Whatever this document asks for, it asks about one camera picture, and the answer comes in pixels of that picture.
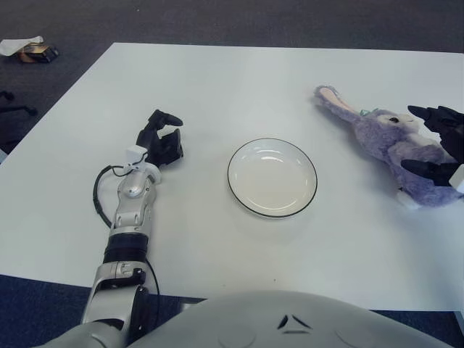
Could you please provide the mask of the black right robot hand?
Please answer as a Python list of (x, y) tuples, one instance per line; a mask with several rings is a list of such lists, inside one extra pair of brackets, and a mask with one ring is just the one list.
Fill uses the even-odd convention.
[(435, 186), (451, 186), (463, 193), (463, 113), (438, 106), (424, 108), (408, 106), (408, 110), (424, 120), (424, 125), (440, 135), (440, 144), (455, 162), (434, 164), (404, 159), (401, 166), (420, 177), (434, 182)]

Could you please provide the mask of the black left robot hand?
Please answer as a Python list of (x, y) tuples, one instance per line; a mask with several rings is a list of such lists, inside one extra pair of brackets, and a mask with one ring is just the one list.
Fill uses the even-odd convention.
[[(176, 129), (159, 137), (158, 131), (166, 125), (175, 126)], [(182, 125), (183, 121), (172, 114), (162, 112), (159, 109), (152, 113), (136, 140), (136, 145), (145, 148), (147, 152), (146, 162), (160, 167), (169, 165), (183, 157), (181, 133), (178, 129)]]

